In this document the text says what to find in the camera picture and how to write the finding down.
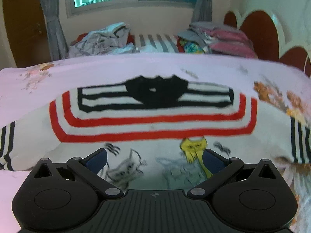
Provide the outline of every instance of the cat print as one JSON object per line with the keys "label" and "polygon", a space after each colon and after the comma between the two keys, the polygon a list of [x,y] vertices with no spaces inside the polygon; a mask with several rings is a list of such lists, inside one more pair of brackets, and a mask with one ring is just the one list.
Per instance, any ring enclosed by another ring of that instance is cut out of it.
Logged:
{"label": "cat print", "polygon": [[164,168],[163,177],[168,190],[183,189],[187,192],[207,179],[198,161],[189,164],[185,158],[173,160],[159,157],[155,160]]}
{"label": "cat print", "polygon": [[224,152],[226,153],[228,156],[231,154],[231,150],[226,147],[226,146],[223,146],[220,142],[218,141],[215,141],[213,146],[217,149],[219,149],[221,152]]}
{"label": "cat print", "polygon": [[144,172],[141,168],[146,165],[146,161],[142,160],[139,153],[131,149],[129,157],[116,168],[110,169],[107,164],[106,171],[104,170],[105,175],[101,177],[122,191],[126,191],[131,181],[143,176]]}
{"label": "cat print", "polygon": [[181,141],[180,148],[186,156],[189,164],[199,161],[201,168],[204,170],[206,177],[212,177],[212,173],[203,164],[203,152],[207,148],[207,141],[204,137],[199,140],[185,138]]}
{"label": "cat print", "polygon": [[[111,143],[105,143],[102,148],[105,149],[107,152],[112,153],[114,156],[119,155],[119,152],[121,151],[121,149],[118,146],[114,146]],[[101,177],[102,179],[107,180],[106,172],[108,169],[109,169],[109,164],[106,163],[106,165],[103,167],[102,170],[99,171],[97,175]]]}

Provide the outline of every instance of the striped cloth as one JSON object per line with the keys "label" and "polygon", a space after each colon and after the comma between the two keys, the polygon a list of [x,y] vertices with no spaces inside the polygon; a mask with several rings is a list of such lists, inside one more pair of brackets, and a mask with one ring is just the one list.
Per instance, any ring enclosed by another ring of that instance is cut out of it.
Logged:
{"label": "striped cloth", "polygon": [[138,34],[134,39],[137,47],[152,45],[158,52],[178,52],[177,36],[172,34]]}

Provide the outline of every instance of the round pad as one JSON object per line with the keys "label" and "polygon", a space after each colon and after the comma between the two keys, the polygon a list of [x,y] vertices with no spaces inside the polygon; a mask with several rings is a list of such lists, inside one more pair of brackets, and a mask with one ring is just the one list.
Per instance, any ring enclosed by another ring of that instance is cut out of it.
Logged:
{"label": "round pad", "polygon": [[66,206],[70,200],[70,193],[62,189],[44,190],[35,197],[36,205],[42,209],[60,209]]}
{"label": "round pad", "polygon": [[252,189],[240,194],[240,202],[253,210],[266,210],[275,204],[275,198],[267,191]]}
{"label": "round pad", "polygon": [[82,224],[97,205],[95,191],[86,184],[45,177],[32,181],[31,188],[21,188],[12,209],[22,228],[53,232]]}
{"label": "round pad", "polygon": [[297,211],[291,190],[257,178],[238,181],[218,189],[212,206],[228,225],[242,231],[274,231],[288,226]]}

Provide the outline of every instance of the red scalloped wall decal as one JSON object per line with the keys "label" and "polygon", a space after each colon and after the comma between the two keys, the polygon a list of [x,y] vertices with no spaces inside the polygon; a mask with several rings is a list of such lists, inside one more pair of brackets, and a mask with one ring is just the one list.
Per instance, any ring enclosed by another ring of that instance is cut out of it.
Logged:
{"label": "red scalloped wall decal", "polygon": [[[224,24],[237,28],[236,16],[232,11],[226,14]],[[308,54],[301,46],[291,48],[279,59],[279,39],[277,30],[272,19],[266,12],[262,10],[252,12],[246,17],[240,30],[253,42],[255,52],[259,59],[279,61],[304,71],[304,65]],[[310,58],[307,60],[304,72],[310,77]]]}

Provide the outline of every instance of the pink bed sheet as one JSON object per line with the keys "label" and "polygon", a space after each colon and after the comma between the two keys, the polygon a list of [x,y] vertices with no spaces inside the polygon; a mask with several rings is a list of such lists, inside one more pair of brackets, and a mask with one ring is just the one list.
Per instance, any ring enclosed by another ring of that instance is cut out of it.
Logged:
{"label": "pink bed sheet", "polygon": [[[311,103],[310,79],[301,71],[280,63],[165,53],[81,57],[26,69],[1,70],[0,113],[5,115],[0,115],[0,127],[71,88],[117,83],[138,75],[170,77],[172,74],[189,81],[227,85],[256,98],[260,90],[254,90],[254,83],[261,82],[283,92],[285,105],[290,104],[286,98],[288,91],[294,91],[305,104]],[[20,229],[12,213],[11,202],[27,174],[26,171],[0,170],[0,231],[3,233],[16,233]]]}

